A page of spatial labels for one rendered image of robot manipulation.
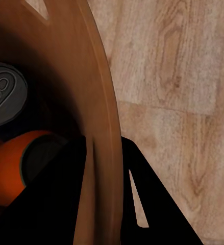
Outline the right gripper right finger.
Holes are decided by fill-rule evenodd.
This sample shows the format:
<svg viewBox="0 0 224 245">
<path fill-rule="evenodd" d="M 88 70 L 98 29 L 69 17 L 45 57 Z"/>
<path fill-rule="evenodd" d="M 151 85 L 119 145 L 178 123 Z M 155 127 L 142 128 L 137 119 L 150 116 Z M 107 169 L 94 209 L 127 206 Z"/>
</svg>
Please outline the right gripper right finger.
<svg viewBox="0 0 224 245">
<path fill-rule="evenodd" d="M 121 245 L 204 245 L 137 145 L 124 137 Z M 131 171 L 149 228 L 137 224 Z"/>
</svg>

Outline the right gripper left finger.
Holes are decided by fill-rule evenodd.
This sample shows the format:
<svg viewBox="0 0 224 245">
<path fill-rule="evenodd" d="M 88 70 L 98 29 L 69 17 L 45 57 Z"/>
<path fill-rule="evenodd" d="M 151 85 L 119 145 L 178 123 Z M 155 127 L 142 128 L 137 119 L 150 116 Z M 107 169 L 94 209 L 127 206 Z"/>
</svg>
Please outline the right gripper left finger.
<svg viewBox="0 0 224 245">
<path fill-rule="evenodd" d="M 0 245 L 73 245 L 86 137 L 67 142 L 0 215 Z"/>
</svg>

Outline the trash can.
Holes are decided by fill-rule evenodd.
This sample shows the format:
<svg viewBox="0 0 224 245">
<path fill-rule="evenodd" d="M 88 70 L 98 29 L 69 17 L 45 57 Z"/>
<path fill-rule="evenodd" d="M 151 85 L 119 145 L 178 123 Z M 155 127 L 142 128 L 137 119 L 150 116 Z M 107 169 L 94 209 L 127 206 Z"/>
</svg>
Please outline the trash can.
<svg viewBox="0 0 224 245">
<path fill-rule="evenodd" d="M 86 137 L 73 245 L 121 245 L 122 140 L 104 45 L 87 0 L 43 2 L 50 22 L 25 0 L 0 0 L 0 62 L 32 80 L 52 133 Z"/>
</svg>

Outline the can of soda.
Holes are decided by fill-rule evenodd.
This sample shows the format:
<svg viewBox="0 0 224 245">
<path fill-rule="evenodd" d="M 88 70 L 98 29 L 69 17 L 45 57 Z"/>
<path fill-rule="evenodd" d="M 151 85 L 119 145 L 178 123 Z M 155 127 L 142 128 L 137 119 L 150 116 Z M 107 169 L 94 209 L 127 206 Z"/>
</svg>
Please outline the can of soda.
<svg viewBox="0 0 224 245">
<path fill-rule="evenodd" d="M 30 131 L 51 132 L 52 128 L 53 117 L 32 80 L 0 62 L 0 140 L 8 142 Z"/>
<path fill-rule="evenodd" d="M 68 139 L 45 130 L 22 134 L 0 144 L 0 206 L 8 207 Z"/>
</svg>

